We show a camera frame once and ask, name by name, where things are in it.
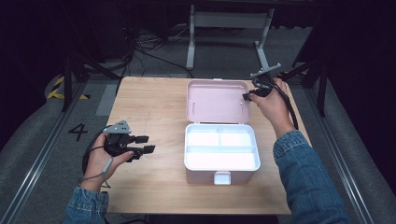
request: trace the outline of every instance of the denim sleeve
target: denim sleeve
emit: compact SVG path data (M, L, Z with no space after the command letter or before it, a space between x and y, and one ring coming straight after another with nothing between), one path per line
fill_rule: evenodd
M274 157L292 223L350 223L339 192L301 132L285 133L277 139Z
M105 223L107 206L107 192L75 188L62 223Z

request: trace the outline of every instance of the open storage box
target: open storage box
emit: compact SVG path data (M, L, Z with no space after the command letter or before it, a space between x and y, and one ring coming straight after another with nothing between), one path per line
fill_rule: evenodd
M244 81L193 79L187 87L184 163L191 184L245 184L260 168Z

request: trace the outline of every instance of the box latch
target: box latch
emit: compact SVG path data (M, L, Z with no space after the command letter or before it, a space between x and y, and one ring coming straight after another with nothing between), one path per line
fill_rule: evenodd
M231 173L228 171L215 172L215 185L231 185Z

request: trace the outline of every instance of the hand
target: hand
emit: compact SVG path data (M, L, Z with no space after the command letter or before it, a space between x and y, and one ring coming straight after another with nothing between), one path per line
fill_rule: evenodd
M94 149L88 160L87 171L83 177L83 181L81 182L80 187L82 189L88 189L93 191L100 191L102 184L108 180L116 171L117 167L119 167L124 162L128 161L132 158L134 153L132 151L125 152L118 157L113 158L113 162L111 162L110 166L108 167L105 176L99 175L102 173L103 168L105 167L107 161L111 158L110 155L105 152L104 145L106 141L106 136L102 133L100 134L93 144L92 148Z
M287 93L288 85L280 78L274 78L274 83L285 93ZM284 133L295 130L293 123L289 117L289 110L285 101L277 90L272 90L266 97L260 97L254 93L249 95L250 99L257 104L262 114L271 122L279 138Z

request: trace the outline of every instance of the person's left hand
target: person's left hand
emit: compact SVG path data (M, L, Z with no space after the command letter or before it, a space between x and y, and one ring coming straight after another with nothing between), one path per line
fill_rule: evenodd
M99 175L102 173L103 168L105 167L108 160L111 158L111 156L108 155L107 152L105 152L104 149L105 141L106 141L106 136L103 133L100 134L95 140L95 143L92 148L96 148L96 147L98 148L93 150L90 154L87 170L83 177L83 181L80 184L80 187L82 189L100 191L102 184L114 174L116 169L121 164L131 159L132 156L134 155L132 151L128 151L119 155L118 157L114 157L113 162L111 162L110 166L108 167L105 173L105 176Z

